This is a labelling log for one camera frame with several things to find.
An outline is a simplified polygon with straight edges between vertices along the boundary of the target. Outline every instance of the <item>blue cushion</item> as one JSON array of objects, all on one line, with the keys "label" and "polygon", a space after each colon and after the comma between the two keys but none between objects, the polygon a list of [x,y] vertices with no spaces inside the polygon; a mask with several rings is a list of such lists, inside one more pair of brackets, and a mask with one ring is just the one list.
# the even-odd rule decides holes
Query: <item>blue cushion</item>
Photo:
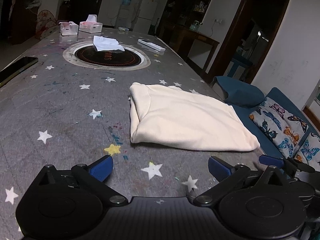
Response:
[{"label": "blue cushion", "polygon": [[235,105],[232,106],[243,125],[257,137],[260,143],[260,147],[265,152],[265,154],[276,158],[282,158],[283,156],[276,148],[276,146],[263,134],[263,132],[260,131],[255,123],[252,122],[249,118],[249,114],[252,113],[255,108],[247,109]]},{"label": "blue cushion", "polygon": [[225,76],[218,76],[216,79],[220,87],[228,93],[228,98],[224,100],[227,104],[252,108],[265,98],[261,90],[253,85]]},{"label": "blue cushion", "polygon": [[290,112],[291,114],[294,114],[295,116],[299,117],[303,121],[305,121],[309,128],[302,137],[301,141],[298,143],[299,146],[302,146],[306,138],[308,137],[309,133],[313,132],[314,134],[318,135],[318,132],[316,129],[313,127],[313,125],[308,121],[308,119],[304,116],[304,114],[295,106],[294,103],[290,101],[289,98],[287,98],[284,93],[282,93],[278,88],[273,88],[270,90],[270,92],[267,94],[266,97],[269,97],[276,101],[280,106],[282,106],[285,110]]}]

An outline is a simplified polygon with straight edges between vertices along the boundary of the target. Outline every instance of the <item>round hot pot burner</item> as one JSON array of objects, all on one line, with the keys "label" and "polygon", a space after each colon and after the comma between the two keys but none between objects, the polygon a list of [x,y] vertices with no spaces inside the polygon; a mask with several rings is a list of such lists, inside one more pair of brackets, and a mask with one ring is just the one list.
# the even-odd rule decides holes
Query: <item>round hot pot burner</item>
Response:
[{"label": "round hot pot burner", "polygon": [[124,51],[97,51],[92,42],[79,42],[67,48],[63,57],[74,65],[109,70],[136,70],[151,64],[143,51],[130,45],[121,45]]}]

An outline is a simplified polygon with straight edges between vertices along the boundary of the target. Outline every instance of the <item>white tissue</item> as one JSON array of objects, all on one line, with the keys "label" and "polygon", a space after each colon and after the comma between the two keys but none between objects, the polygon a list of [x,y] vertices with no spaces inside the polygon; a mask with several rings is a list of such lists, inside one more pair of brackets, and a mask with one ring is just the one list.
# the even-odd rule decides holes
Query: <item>white tissue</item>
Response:
[{"label": "white tissue", "polygon": [[119,42],[116,39],[94,36],[93,44],[94,46],[96,46],[97,51],[117,49],[124,51],[124,48],[119,44]]},{"label": "white tissue", "polygon": [[95,14],[89,14],[86,22],[94,22],[94,23],[96,23],[97,22],[97,16]]}]

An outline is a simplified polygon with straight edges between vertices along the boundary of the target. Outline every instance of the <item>blue gripper pad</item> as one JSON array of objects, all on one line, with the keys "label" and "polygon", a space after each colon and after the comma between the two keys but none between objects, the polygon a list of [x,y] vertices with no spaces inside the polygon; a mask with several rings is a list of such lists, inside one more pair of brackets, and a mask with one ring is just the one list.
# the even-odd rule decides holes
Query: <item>blue gripper pad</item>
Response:
[{"label": "blue gripper pad", "polygon": [[278,167],[279,169],[283,168],[284,166],[284,161],[275,157],[271,157],[271,156],[267,156],[267,155],[261,155],[259,157],[259,162],[261,164],[270,166],[270,165],[274,165],[276,167]]},{"label": "blue gripper pad", "polygon": [[208,168],[212,176],[214,176],[219,182],[230,176],[234,170],[233,166],[215,156],[211,156],[209,158]]},{"label": "blue gripper pad", "polygon": [[113,159],[110,155],[105,155],[88,166],[89,174],[97,180],[103,182],[112,172]]}]

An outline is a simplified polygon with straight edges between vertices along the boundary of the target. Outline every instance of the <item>butterfly pillow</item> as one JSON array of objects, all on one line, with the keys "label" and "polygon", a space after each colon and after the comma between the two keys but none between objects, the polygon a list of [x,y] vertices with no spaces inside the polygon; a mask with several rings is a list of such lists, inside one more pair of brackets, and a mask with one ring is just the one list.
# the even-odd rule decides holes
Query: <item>butterfly pillow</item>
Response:
[{"label": "butterfly pillow", "polygon": [[320,138],[318,135],[310,133],[294,158],[320,171]]},{"label": "butterfly pillow", "polygon": [[284,157],[293,157],[308,125],[266,97],[249,118],[273,142]]}]

